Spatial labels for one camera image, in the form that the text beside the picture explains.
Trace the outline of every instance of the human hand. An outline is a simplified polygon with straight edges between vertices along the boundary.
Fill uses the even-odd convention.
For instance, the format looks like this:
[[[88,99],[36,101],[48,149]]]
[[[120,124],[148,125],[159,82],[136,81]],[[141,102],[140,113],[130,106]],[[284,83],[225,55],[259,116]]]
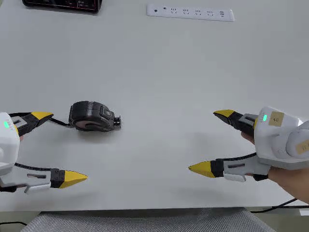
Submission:
[[[241,133],[241,136],[254,144],[254,139],[251,136],[244,133]],[[295,198],[309,203],[309,168],[286,170],[271,167],[268,178]]]

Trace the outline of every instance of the black device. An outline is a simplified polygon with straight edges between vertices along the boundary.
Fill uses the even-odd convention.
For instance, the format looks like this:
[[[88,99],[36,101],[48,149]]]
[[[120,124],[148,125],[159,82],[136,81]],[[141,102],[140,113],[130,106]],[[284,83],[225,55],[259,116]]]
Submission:
[[[121,127],[121,118],[99,102],[79,101],[71,106],[69,123],[80,131],[108,132]]]
[[[102,5],[102,0],[23,0],[29,7],[49,7],[74,11],[97,13]]]

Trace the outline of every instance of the power strip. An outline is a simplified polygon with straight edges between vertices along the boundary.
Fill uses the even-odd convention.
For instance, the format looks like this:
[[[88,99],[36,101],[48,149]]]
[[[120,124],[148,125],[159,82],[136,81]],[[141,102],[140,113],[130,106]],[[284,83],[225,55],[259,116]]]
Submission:
[[[190,18],[214,21],[235,21],[232,10],[221,10],[201,7],[177,7],[165,5],[147,5],[147,15],[171,18]]]

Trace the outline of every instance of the tape measure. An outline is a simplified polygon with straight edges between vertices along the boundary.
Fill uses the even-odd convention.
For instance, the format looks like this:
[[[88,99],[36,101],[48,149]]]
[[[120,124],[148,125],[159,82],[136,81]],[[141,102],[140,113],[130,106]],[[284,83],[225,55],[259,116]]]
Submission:
[[[108,132],[121,128],[121,118],[99,102],[79,101],[71,106],[69,124],[80,131]]]

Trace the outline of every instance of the table surface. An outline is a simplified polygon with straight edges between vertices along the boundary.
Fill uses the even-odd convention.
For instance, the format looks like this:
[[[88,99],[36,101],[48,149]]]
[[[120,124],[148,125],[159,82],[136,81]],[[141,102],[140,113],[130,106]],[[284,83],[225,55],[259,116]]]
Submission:
[[[309,116],[302,106],[309,1],[168,1],[231,8],[232,23],[147,17],[146,3],[105,0],[90,15],[4,1],[1,110],[51,111],[67,121],[74,102],[98,101],[121,115],[123,127],[37,128],[21,143],[18,162],[89,178],[31,195],[1,193],[1,211],[267,206],[291,199],[269,180],[210,179],[187,167],[254,151],[215,110],[257,114],[270,105]]]

